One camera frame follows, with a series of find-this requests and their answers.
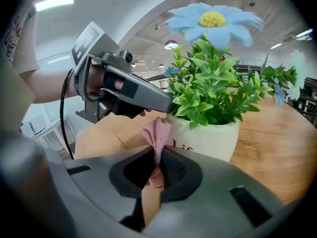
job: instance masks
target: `white t-shirt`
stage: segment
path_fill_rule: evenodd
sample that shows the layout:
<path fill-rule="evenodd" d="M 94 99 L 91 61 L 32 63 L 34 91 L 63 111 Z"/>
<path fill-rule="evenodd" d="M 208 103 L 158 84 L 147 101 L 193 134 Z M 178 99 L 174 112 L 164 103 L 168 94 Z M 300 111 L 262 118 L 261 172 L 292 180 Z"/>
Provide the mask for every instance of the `white t-shirt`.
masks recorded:
<path fill-rule="evenodd" d="M 32 1 L 23 0 L 0 39 L 6 59 L 18 74 L 40 68 L 35 54 L 37 13 Z"/>

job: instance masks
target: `person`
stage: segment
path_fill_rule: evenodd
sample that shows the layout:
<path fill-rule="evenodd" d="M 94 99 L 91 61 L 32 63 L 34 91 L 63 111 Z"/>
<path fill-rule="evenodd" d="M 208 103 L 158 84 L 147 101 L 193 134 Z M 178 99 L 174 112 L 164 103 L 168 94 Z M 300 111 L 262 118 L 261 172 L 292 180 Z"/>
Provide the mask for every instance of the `person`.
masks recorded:
<path fill-rule="evenodd" d="M 7 61 L 35 94 L 33 103 L 46 103 L 60 99 L 69 69 L 40 69 L 35 52 L 36 24 L 37 12 L 33 0 L 22 0 L 3 32 L 0 45 Z M 99 91 L 103 86 L 103 78 L 102 69 L 92 65 L 88 78 L 88 92 Z M 122 84 L 121 81 L 116 81 L 115 88 L 120 90 Z M 65 97 L 76 95 L 74 85 L 70 83 Z"/>

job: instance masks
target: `artificial flower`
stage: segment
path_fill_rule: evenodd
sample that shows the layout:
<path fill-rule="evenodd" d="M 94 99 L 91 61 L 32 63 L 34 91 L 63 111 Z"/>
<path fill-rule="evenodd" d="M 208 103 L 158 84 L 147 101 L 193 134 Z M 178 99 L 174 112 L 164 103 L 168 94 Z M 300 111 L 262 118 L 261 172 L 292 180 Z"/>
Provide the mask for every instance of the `artificial flower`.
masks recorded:
<path fill-rule="evenodd" d="M 253 12 L 226 5 L 195 3 L 169 12 L 175 15 L 166 21 L 173 33 L 185 30 L 188 42 L 194 42 L 206 34 L 207 40 L 218 50 L 229 46 L 231 36 L 242 41 L 246 47 L 252 46 L 252 36 L 244 25 L 258 29 L 264 25 L 263 20 Z"/>
<path fill-rule="evenodd" d="M 178 73 L 180 73 L 180 69 L 179 69 L 179 68 L 175 68 L 175 67 L 173 67 L 173 66 L 168 67 L 168 68 L 165 69 L 164 76 L 165 76 L 165 77 L 169 77 L 169 76 L 171 76 L 171 74 L 172 74 L 173 72 L 178 72 Z"/>
<path fill-rule="evenodd" d="M 280 106 L 283 105 L 285 101 L 285 92 L 282 90 L 281 85 L 279 83 L 279 80 L 275 78 L 275 83 L 274 84 L 274 91 L 275 91 L 275 103 L 279 104 Z"/>
<path fill-rule="evenodd" d="M 301 88 L 304 88 L 306 78 L 306 60 L 305 55 L 300 53 L 298 50 L 294 50 L 291 54 L 292 64 L 296 69 L 296 83 L 295 85 L 288 84 L 289 90 L 288 95 L 291 100 L 298 100 L 301 95 Z"/>

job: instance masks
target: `pink cloth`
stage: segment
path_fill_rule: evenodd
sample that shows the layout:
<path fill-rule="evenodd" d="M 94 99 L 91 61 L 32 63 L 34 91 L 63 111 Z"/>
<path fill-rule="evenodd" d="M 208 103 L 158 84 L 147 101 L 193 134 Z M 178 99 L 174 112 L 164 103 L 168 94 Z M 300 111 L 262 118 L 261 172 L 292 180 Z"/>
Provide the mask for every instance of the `pink cloth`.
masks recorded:
<path fill-rule="evenodd" d="M 150 185 L 154 188 L 162 187 L 164 184 L 164 178 L 159 168 L 159 163 L 163 147 L 166 144 L 171 129 L 172 125 L 166 119 L 157 117 L 142 130 L 143 136 L 149 144 L 153 146 L 155 151 L 154 162 L 156 167 L 149 178 Z"/>

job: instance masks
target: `white flower pot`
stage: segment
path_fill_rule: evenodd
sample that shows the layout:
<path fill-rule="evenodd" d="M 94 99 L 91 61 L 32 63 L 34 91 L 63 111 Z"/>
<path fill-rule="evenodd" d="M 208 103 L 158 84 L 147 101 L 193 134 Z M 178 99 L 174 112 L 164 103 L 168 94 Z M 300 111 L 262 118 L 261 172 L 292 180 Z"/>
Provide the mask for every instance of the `white flower pot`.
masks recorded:
<path fill-rule="evenodd" d="M 172 124 L 167 145 L 230 161 L 238 140 L 239 121 L 225 125 L 198 125 L 190 131 L 189 121 L 171 114 L 167 114 L 166 119 Z"/>

